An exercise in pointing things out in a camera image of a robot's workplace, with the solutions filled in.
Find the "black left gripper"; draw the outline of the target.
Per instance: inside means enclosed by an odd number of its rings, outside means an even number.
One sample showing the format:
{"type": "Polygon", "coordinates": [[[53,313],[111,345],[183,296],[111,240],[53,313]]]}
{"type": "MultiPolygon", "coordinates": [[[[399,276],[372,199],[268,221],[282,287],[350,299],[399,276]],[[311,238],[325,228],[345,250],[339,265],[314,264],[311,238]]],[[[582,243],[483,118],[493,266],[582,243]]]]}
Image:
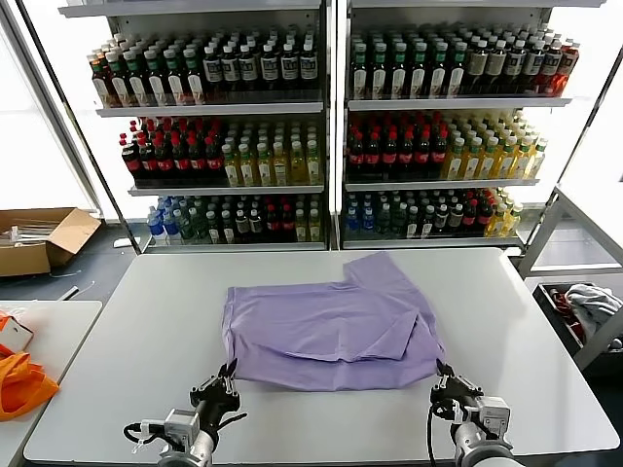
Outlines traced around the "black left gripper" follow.
{"type": "Polygon", "coordinates": [[[220,429],[229,423],[229,420],[223,421],[225,414],[239,410],[240,398],[235,385],[237,364],[237,358],[224,363],[215,376],[191,389],[190,402],[199,415],[200,429],[220,429]]]}

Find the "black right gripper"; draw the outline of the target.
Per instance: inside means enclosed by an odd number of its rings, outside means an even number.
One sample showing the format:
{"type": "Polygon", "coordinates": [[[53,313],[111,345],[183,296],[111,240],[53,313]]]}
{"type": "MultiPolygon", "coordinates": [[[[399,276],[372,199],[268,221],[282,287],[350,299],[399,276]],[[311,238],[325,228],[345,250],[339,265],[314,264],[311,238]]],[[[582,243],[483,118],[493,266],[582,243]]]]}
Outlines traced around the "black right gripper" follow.
{"type": "Polygon", "coordinates": [[[440,359],[436,360],[436,375],[439,380],[431,387],[430,394],[432,414],[453,424],[473,421],[479,410],[476,400],[467,396],[482,396],[482,388],[465,377],[456,375],[440,359]]]}

